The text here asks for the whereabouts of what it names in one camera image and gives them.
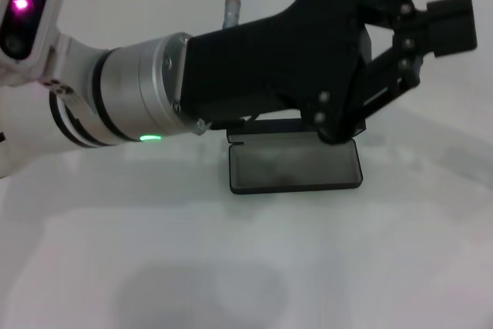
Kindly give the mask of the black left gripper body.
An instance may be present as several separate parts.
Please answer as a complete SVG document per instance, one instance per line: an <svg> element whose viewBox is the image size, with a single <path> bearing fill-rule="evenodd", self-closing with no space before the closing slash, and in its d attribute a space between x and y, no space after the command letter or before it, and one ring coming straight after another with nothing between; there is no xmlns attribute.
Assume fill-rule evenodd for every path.
<svg viewBox="0 0 493 329"><path fill-rule="evenodd" d="M326 141L343 143L361 125L348 105L370 60L354 0L295 0L268 18L191 38L180 105L208 123L296 109Z"/></svg>

